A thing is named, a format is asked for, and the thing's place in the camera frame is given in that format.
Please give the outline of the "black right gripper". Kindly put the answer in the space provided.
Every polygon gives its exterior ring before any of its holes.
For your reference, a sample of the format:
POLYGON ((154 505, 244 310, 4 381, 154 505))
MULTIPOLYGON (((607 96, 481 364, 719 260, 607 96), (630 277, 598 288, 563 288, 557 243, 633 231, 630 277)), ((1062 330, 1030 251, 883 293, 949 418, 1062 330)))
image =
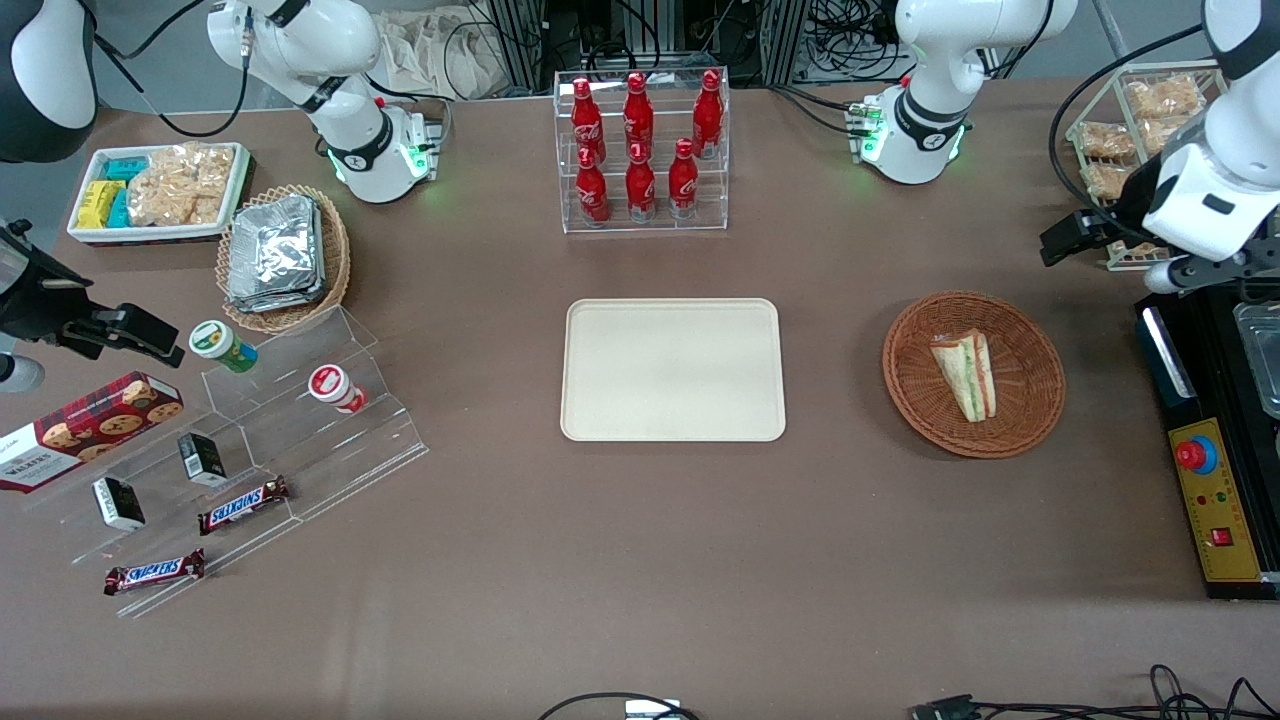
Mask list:
POLYGON ((169 368, 180 366, 186 351, 174 325, 133 304, 109 310, 108 324, 96 319, 97 305, 87 293, 93 282, 33 246, 26 238, 31 229, 28 220, 3 223, 4 334, 60 343, 91 361, 99 360, 109 345, 169 368))

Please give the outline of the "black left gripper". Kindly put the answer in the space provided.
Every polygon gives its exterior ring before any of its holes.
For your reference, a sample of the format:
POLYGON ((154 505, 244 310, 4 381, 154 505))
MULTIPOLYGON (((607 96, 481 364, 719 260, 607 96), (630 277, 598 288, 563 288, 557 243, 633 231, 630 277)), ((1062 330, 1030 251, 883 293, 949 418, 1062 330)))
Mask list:
POLYGON ((1080 209, 1071 214, 1074 225, 1053 225, 1039 234, 1039 258, 1051 268, 1066 258, 1092 249, 1092 245, 1164 243, 1143 227, 1155 201, 1161 158, 1152 158, 1130 173, 1120 197, 1106 211, 1080 209))

